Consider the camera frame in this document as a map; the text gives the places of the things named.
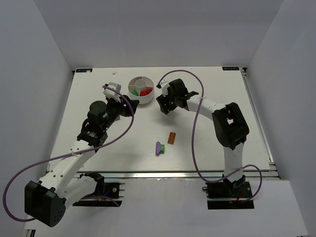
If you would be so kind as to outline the purple green lego piece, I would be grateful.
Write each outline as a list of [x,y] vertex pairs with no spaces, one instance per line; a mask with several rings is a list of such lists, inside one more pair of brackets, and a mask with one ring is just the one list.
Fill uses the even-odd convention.
[[162,144],[161,142],[157,141],[156,142],[155,155],[159,156],[161,154],[164,154],[164,152],[165,152],[165,145]]

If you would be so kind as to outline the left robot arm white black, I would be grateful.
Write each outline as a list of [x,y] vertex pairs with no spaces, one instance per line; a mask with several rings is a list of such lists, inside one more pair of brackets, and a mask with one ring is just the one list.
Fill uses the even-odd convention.
[[88,172],[71,183],[73,176],[102,146],[108,135],[107,130],[119,116],[130,117],[136,112],[138,100],[123,95],[116,101],[108,98],[105,102],[95,101],[89,106],[80,134],[71,148],[71,156],[63,158],[37,182],[25,186],[25,212],[46,224],[56,226],[66,209],[81,198],[89,195],[100,196],[104,192],[104,177]]

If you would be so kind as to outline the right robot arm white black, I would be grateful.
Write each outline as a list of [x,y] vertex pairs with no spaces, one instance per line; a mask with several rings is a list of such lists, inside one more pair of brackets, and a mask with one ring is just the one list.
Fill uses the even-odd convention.
[[162,95],[157,97],[160,110],[168,114],[176,108],[182,108],[189,112],[195,112],[193,123],[191,152],[193,163],[202,180],[206,180],[198,169],[194,140],[197,119],[202,115],[210,119],[214,124],[215,135],[224,150],[224,172],[220,182],[224,184],[227,194],[233,196],[245,183],[245,175],[242,169],[242,153],[249,127],[237,103],[227,105],[208,100],[199,93],[189,92],[181,79],[168,82],[160,80],[157,88],[162,90]]

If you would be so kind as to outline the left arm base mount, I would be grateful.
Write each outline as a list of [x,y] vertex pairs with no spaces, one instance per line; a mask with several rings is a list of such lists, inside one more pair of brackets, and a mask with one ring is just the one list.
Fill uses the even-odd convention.
[[124,197],[125,183],[109,181],[96,172],[82,173],[80,178],[92,178],[97,182],[95,191],[85,195],[82,199],[72,204],[81,207],[120,207]]

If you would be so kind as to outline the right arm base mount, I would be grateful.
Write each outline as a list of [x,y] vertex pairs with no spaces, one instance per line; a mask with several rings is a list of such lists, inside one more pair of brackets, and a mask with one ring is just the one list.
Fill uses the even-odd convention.
[[245,201],[252,197],[249,182],[245,182],[233,193],[230,192],[230,189],[223,182],[206,183],[202,190],[206,193],[207,208],[209,210],[254,209],[253,200]]

